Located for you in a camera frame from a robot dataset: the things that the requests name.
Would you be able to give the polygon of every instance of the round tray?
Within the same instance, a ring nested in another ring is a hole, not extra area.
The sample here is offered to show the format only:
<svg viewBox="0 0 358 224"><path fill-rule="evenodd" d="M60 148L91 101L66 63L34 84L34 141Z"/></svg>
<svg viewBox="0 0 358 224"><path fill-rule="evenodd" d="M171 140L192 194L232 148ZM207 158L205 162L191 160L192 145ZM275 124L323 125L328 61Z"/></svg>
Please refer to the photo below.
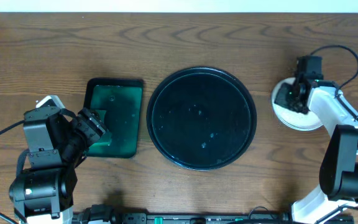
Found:
<svg viewBox="0 0 358 224"><path fill-rule="evenodd" d="M194 170L217 169L240 157L254 138L256 109L245 86L216 68L175 72L155 89L147 129L169 160Z"/></svg>

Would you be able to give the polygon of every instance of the wooden surface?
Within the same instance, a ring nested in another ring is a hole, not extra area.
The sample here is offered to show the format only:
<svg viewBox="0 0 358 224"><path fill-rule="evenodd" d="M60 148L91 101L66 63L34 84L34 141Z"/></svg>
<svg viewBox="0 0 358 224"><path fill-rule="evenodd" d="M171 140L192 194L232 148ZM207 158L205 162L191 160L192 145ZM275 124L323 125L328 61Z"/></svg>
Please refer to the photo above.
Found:
<svg viewBox="0 0 358 224"><path fill-rule="evenodd" d="M257 205L284 211L318 184L329 136L324 128L285 127L272 111L270 92L292 76L296 57L326 44L344 44L358 53L358 15L0 13L0 130L49 94L79 111L90 78L142 78L136 156L89 158L82 164L75 211L96 203L150 212L242 213ZM321 55L327 79L342 83L356 70L352 56L342 50ZM145 125L155 87L169 74L195 65L235 75L251 92L258 114L247 152L209 172L166 160ZM358 78L344 92L358 109ZM22 128L0 136L0 211L11 217L8 189L26 147ZM358 212L352 214L358 223Z"/></svg>

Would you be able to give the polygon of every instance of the white backdrop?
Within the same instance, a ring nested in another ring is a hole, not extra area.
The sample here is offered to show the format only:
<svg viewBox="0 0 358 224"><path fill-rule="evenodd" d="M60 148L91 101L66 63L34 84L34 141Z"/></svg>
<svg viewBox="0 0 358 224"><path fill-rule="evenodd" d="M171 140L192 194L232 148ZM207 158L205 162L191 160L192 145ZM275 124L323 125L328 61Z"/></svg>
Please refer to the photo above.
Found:
<svg viewBox="0 0 358 224"><path fill-rule="evenodd" d="M0 0L0 12L358 12L358 0Z"/></svg>

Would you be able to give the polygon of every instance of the wooden table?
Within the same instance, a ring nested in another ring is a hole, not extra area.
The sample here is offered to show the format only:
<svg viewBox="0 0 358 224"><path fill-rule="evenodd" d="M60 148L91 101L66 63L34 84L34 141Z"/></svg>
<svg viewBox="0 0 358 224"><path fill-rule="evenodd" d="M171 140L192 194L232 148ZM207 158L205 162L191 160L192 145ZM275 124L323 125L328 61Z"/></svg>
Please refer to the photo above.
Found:
<svg viewBox="0 0 358 224"><path fill-rule="evenodd" d="M301 132L284 126L272 111L270 92L292 76L296 57L326 44L344 44L358 53L358 14L0 13L0 130L49 94L79 111L90 78L142 78L136 156L89 158L82 164L75 211L97 203L150 212L242 213L257 205L285 211L318 184L329 136L324 128ZM356 70L343 50L320 55L326 79L342 83ZM247 152L209 172L166 160L145 125L155 87L169 74L196 65L235 75L252 94L258 114ZM358 78L344 92L358 109ZM26 147L22 128L0 136L0 211L10 217L8 189ZM358 212L351 213L358 223Z"/></svg>

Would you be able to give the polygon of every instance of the green object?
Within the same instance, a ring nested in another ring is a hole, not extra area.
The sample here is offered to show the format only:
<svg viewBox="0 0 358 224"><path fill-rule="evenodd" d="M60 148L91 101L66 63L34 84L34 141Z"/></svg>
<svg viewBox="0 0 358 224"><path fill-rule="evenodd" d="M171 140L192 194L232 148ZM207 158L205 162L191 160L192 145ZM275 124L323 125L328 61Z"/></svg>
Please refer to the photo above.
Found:
<svg viewBox="0 0 358 224"><path fill-rule="evenodd" d="M155 217L154 218L154 224L162 224L163 219L162 217Z"/></svg>
<svg viewBox="0 0 358 224"><path fill-rule="evenodd" d="M111 78L94 78L88 82L84 107L95 110L108 131L89 148L87 156L130 158L135 155L142 85L138 80Z"/></svg>

